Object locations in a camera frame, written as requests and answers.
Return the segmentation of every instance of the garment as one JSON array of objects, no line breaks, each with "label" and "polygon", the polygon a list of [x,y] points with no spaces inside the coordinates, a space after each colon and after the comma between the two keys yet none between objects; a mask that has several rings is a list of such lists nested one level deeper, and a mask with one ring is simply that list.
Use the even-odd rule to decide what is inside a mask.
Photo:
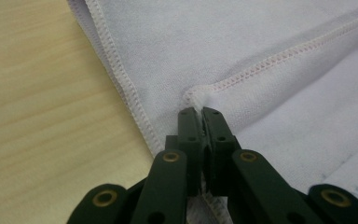
[{"label": "garment", "polygon": [[[358,1],[68,3],[154,155],[179,110],[208,106],[294,188],[358,197]],[[187,217],[230,222],[210,195]]]}]

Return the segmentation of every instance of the black plastic part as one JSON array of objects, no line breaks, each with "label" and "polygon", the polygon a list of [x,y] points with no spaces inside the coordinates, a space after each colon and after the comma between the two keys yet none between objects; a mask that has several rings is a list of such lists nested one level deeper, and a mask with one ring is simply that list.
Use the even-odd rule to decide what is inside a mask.
[{"label": "black plastic part", "polygon": [[90,190],[69,217],[68,224],[124,223],[122,211],[126,190],[118,185],[104,184]]},{"label": "black plastic part", "polygon": [[213,196],[228,196],[229,164],[239,144],[219,111],[204,107],[202,118],[208,144],[203,169],[206,187]]},{"label": "black plastic part", "polygon": [[200,122],[193,107],[178,114],[177,144],[187,155],[187,196],[197,196],[201,192],[203,146]]},{"label": "black plastic part", "polygon": [[138,203],[139,196],[141,195],[142,189],[144,188],[145,181],[146,178],[127,189],[126,202],[124,203],[124,207],[120,213],[120,224],[130,223],[136,204]]},{"label": "black plastic part", "polygon": [[228,211],[235,223],[323,223],[261,154],[238,150],[232,160],[237,188],[228,196]]},{"label": "black plastic part", "polygon": [[308,201],[326,223],[358,223],[358,199],[345,189],[327,184],[313,186]]},{"label": "black plastic part", "polygon": [[186,154],[160,152],[150,169],[131,223],[186,222]]}]

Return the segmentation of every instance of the screw hole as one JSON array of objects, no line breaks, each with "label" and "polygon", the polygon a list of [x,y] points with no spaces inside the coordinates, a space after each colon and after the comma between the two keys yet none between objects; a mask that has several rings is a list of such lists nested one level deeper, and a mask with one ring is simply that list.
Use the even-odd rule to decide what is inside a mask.
[{"label": "screw hole", "polygon": [[150,214],[149,217],[147,218],[147,222],[150,224],[162,224],[164,223],[164,221],[165,221],[165,216],[160,212],[154,212]]},{"label": "screw hole", "polygon": [[106,207],[115,202],[117,193],[112,189],[107,189],[99,192],[94,196],[92,202],[97,207]]},{"label": "screw hole", "polygon": [[291,223],[294,223],[294,224],[304,224],[305,223],[305,218],[303,218],[303,216],[301,216],[297,212],[288,213],[286,217],[287,217],[287,220],[289,220]]},{"label": "screw hole", "polygon": [[252,152],[242,152],[240,154],[241,160],[252,162],[257,160],[257,156]]},{"label": "screw hole", "polygon": [[351,205],[351,200],[344,194],[333,189],[324,189],[321,192],[322,197],[329,203],[338,207],[348,207]]},{"label": "screw hole", "polygon": [[165,161],[178,161],[179,154],[177,154],[175,152],[168,152],[168,153],[165,153],[164,156],[162,156],[162,159]]}]

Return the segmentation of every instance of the white cloth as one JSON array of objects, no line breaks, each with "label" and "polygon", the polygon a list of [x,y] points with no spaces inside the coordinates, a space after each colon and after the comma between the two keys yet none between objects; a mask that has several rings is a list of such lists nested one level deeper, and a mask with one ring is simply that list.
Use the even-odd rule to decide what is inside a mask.
[{"label": "white cloth", "polygon": [[[358,196],[358,1],[68,3],[154,154],[208,106],[294,188]],[[189,205],[230,222],[222,199]]]}]

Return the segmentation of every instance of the light wood surface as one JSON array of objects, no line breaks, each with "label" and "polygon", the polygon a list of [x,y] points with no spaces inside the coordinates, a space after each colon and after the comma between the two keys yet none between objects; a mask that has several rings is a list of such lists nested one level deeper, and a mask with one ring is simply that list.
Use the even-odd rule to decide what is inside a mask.
[{"label": "light wood surface", "polygon": [[0,224],[66,223],[152,156],[64,0],[0,0]]}]

